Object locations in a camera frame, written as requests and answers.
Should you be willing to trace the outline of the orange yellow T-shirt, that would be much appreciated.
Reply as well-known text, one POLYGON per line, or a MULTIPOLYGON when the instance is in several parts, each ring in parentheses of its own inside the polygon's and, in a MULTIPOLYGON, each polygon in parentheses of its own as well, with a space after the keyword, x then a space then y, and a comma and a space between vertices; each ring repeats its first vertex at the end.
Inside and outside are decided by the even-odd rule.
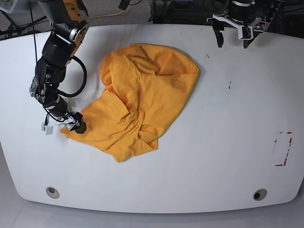
POLYGON ((116 162, 156 150, 158 138, 183 110, 198 75, 197 65, 171 47, 130 44, 113 50, 99 67, 101 96, 81 111, 86 131, 60 132, 116 162))

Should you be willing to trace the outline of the white power strip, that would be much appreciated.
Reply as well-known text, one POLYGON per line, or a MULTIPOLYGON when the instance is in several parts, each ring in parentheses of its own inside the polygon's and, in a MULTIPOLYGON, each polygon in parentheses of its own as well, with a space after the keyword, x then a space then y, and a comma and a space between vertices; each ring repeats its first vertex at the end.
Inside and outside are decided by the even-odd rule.
POLYGON ((262 12, 264 13, 264 19, 262 20, 262 29, 267 31, 275 15, 279 11, 281 2, 278 0, 270 0, 268 3, 262 6, 262 12))

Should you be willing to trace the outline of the left table grommet hole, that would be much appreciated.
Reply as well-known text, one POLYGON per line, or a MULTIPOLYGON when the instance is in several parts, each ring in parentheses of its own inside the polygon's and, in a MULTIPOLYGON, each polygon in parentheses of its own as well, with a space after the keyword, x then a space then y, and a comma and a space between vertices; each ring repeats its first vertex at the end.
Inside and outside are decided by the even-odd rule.
POLYGON ((47 188, 46 188, 46 194, 47 194, 50 198, 53 198, 53 199, 58 199, 59 196, 60 196, 58 190, 56 190, 56 189, 53 188, 53 187, 47 187, 47 188))

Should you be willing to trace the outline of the table grommet hole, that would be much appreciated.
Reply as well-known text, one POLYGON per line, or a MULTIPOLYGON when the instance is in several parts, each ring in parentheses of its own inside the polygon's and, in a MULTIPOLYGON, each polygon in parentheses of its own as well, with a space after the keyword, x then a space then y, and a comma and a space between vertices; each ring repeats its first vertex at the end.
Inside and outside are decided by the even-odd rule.
POLYGON ((254 193, 253 199, 255 201, 261 201, 266 197, 266 195, 267 195, 267 190, 266 189, 259 189, 254 193))
POLYGON ((47 187, 47 188, 46 188, 46 194, 47 194, 50 198, 53 198, 53 199, 58 199, 59 196, 60 196, 58 190, 56 190, 56 189, 53 188, 53 187, 47 187))

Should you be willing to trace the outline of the black tripod stand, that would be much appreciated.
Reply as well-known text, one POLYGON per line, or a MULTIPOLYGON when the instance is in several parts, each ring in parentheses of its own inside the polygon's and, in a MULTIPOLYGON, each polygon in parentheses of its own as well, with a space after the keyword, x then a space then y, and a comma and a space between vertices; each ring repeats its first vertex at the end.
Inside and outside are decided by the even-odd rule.
POLYGON ((33 11, 33 19, 30 13, 8 14, 0 11, 0 40, 22 37, 49 30, 49 20, 42 12, 33 11))

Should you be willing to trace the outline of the right table grommet hole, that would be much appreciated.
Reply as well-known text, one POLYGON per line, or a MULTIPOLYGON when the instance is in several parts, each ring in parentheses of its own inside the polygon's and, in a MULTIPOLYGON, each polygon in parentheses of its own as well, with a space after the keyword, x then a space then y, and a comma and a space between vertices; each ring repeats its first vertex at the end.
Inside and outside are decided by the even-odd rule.
POLYGON ((253 199, 255 201, 261 201, 266 197, 266 195, 267 195, 267 190, 266 189, 259 189, 254 193, 253 199))

